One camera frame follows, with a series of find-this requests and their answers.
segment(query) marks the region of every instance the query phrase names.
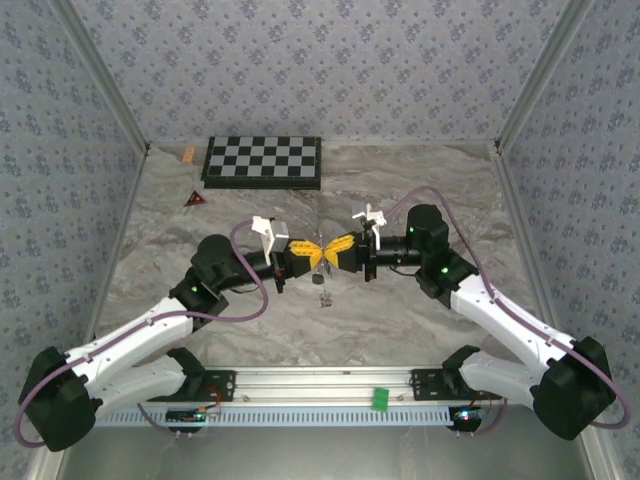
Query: patterned wallpaper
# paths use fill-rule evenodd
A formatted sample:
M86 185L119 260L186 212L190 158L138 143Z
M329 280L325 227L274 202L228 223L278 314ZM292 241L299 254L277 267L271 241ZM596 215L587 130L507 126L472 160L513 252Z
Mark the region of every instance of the patterned wallpaper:
M566 0L74 0L147 140L494 138Z
M633 399L640 478L640 6L596 2L508 158L560 318L607 347Z
M28 367L81 340L138 161L47 3L0 15L0 478L16 479Z

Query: marble surface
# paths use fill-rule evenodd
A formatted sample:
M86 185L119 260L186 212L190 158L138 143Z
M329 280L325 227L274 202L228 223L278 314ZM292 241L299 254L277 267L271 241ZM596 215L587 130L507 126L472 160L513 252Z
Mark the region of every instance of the marble surface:
M324 244L358 228L350 218L356 202L388 210L423 184L442 189L465 232L504 293L525 308L525 282L509 219L489 160L444 146L340 146L323 148L321 191L204 190L201 166L183 164L152 149L144 168L124 246L101 315L104 334L149 309L184 275L206 235L227 235L253 215L284 220L292 237ZM197 189L205 205L183 207ZM424 203L435 199L425 194ZM408 207L384 228L403 234ZM245 251L260 239L242 232ZM463 251L455 234L454 248ZM471 321L423 295L412 278L380 269L363 274L333 271L326 279L333 305L321 307L323 287L310 275L290 280L278 295L267 283L270 306L257 320L213 323L180 342L205 365L435 365L465 344L509 357L509 352ZM225 294L229 316L257 310L259 292Z

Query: chessboard pattern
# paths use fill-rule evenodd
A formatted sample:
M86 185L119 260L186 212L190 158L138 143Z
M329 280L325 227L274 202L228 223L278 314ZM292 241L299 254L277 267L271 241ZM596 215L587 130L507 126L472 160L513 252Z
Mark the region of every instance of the chessboard pattern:
M319 137L211 137L205 188L320 188Z

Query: red triangle marker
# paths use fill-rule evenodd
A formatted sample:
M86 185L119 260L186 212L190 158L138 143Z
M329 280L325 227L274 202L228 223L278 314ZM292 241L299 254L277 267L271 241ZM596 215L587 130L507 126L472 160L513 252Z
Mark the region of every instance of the red triangle marker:
M203 203L207 203L207 201L202 198L202 196L196 192L195 190L187 200L187 203L184 204L185 207L191 207L192 205L201 205Z

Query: green block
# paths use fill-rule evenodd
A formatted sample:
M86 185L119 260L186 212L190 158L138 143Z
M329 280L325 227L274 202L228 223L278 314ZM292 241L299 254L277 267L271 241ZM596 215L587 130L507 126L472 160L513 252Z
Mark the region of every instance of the green block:
M371 410L376 412L386 412L389 408L389 390L386 388L373 389L373 405Z

